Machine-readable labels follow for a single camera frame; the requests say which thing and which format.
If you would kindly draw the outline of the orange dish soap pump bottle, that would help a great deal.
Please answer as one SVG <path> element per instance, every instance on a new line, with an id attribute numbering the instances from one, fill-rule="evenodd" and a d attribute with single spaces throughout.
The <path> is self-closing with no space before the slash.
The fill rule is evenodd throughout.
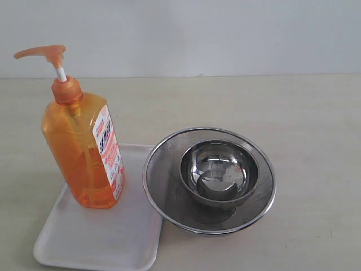
<path id="1" fill-rule="evenodd" d="M 125 184 L 125 166 L 107 100 L 82 91 L 66 75 L 62 62 L 65 46 L 40 46 L 19 51 L 15 59 L 43 56 L 56 79 L 54 100 L 46 107 L 43 136 L 75 200 L 86 208 L 108 209 L 119 200 Z"/>

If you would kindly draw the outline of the small stainless steel bowl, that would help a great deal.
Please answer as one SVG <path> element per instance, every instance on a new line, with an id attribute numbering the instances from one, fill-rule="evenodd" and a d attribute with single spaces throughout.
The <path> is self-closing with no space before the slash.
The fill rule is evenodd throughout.
<path id="1" fill-rule="evenodd" d="M 232 209 L 255 192 L 260 177 L 255 157 L 240 144 L 209 139 L 195 143 L 182 156 L 179 176 L 196 202 Z"/>

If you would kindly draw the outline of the steel mesh strainer basket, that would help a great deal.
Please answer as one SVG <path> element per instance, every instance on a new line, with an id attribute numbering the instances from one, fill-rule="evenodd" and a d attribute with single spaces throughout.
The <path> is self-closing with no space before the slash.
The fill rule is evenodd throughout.
<path id="1" fill-rule="evenodd" d="M 183 154 L 195 143 L 209 139 L 242 145 L 259 165 L 254 194 L 236 208 L 204 206 L 192 199 L 180 180 Z M 276 178 L 267 155 L 247 138 L 221 128 L 197 127 L 173 133 L 153 148 L 144 165 L 143 187 L 153 208 L 172 224 L 195 234 L 226 235 L 251 226 L 269 211 L 276 195 Z"/>

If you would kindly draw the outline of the white rectangular plastic tray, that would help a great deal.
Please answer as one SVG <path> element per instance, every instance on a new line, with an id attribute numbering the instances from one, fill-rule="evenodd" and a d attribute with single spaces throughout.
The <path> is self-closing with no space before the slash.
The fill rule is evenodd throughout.
<path id="1" fill-rule="evenodd" d="M 64 186 L 34 244 L 40 264 L 81 270 L 148 270 L 153 265 L 162 217 L 142 183 L 152 146 L 122 144 L 120 149 L 126 183 L 117 204 L 81 207 Z"/>

